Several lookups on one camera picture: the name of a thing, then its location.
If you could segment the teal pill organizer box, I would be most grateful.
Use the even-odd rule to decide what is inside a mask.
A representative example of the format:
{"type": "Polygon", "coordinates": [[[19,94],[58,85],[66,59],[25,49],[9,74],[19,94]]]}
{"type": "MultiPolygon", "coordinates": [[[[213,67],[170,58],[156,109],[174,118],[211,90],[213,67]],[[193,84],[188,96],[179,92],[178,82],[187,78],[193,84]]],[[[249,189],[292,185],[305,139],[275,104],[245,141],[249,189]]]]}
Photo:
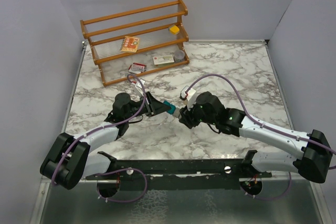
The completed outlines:
{"type": "Polygon", "coordinates": [[[174,106],[173,104],[169,103],[168,101],[164,101],[163,102],[165,105],[169,106],[170,109],[167,111],[168,114],[173,115],[175,110],[176,110],[176,106],[174,106]]]}

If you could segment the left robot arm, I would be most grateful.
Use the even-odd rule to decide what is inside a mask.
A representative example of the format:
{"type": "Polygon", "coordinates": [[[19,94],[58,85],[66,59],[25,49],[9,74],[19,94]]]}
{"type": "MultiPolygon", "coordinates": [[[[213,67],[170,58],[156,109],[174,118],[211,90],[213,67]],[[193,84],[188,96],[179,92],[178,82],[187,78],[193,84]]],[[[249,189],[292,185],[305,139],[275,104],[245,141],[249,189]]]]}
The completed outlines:
{"type": "Polygon", "coordinates": [[[56,185],[70,190],[82,177],[99,173],[104,179],[115,175],[116,166],[105,156],[95,165],[88,156],[97,148],[122,137],[129,128],[129,121],[137,116],[152,117],[171,109],[168,102],[160,102],[150,92],[140,101],[133,101],[129,94],[115,96],[112,111],[102,124],[79,136],[63,132],[57,136],[40,167],[40,174],[56,185]]]}

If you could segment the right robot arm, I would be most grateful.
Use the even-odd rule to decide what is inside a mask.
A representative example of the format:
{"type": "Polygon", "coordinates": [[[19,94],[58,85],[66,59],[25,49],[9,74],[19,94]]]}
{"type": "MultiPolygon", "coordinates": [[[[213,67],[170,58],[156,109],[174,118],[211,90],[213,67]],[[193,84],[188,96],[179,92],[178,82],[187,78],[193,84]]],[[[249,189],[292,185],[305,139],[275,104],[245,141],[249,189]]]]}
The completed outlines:
{"type": "Polygon", "coordinates": [[[175,109],[172,115],[189,129],[205,123],[215,126],[219,133],[250,138],[280,150],[249,152],[241,164],[246,177],[254,177],[259,172],[283,171],[320,184],[327,178],[332,150],[321,131],[299,132],[266,123],[243,110],[225,107],[210,92],[192,95],[187,105],[175,109]]]}

